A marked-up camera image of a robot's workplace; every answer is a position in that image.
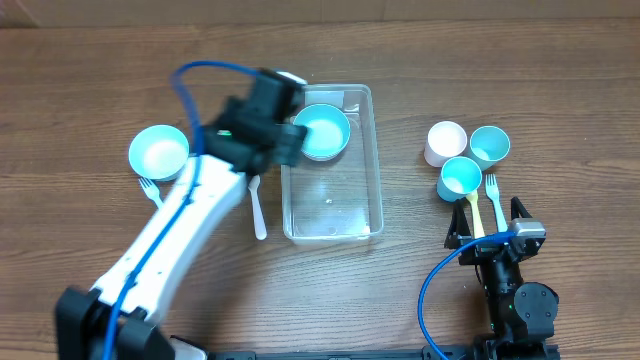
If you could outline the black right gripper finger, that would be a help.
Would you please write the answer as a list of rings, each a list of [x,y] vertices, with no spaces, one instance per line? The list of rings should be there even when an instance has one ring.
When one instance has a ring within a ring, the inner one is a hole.
[[[520,199],[517,196],[511,198],[510,201],[510,214],[511,219],[515,220],[518,218],[531,218],[532,215],[527,211],[525,206],[522,204]]]
[[[472,240],[473,237],[464,212],[464,204],[462,202],[455,202],[444,247],[447,249],[458,249]]]

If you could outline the green plastic bowl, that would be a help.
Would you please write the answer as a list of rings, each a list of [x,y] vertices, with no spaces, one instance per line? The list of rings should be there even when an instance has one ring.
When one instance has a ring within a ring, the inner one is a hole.
[[[313,104],[293,117],[292,123],[307,128],[302,153],[314,161],[328,161],[347,146],[351,125],[345,113],[329,104]]]

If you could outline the light blue plastic bowl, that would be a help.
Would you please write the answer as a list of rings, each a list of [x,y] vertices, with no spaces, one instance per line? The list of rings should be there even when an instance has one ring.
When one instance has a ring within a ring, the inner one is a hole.
[[[170,125],[154,125],[133,138],[128,160],[140,177],[170,181],[182,172],[189,154],[189,141],[182,131]]]

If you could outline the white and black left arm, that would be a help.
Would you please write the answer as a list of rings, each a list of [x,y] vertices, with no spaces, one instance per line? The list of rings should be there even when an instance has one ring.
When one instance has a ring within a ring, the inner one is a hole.
[[[210,235],[244,198],[252,177],[271,165],[295,165],[307,135],[288,119],[305,98],[305,80],[284,71],[229,64],[254,83],[230,97],[203,126],[182,77],[170,77],[193,133],[185,169],[125,254],[87,291],[67,288],[54,309],[64,360],[207,359],[202,347],[165,337],[164,321],[180,283]]]

